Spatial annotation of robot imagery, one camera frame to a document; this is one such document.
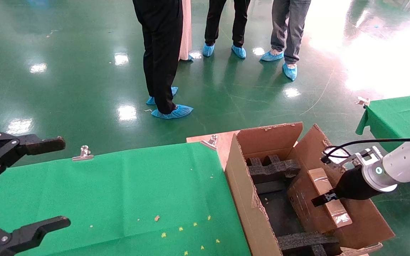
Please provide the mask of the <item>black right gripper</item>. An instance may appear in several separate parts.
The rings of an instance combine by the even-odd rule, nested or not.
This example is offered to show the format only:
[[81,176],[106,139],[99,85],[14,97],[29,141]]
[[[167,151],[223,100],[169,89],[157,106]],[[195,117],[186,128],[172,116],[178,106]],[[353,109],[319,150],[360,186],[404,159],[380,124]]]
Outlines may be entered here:
[[345,171],[333,190],[311,199],[314,207],[322,206],[333,200],[338,200],[338,198],[366,200],[382,194],[381,191],[375,190],[366,182],[362,169],[363,167],[358,165]]

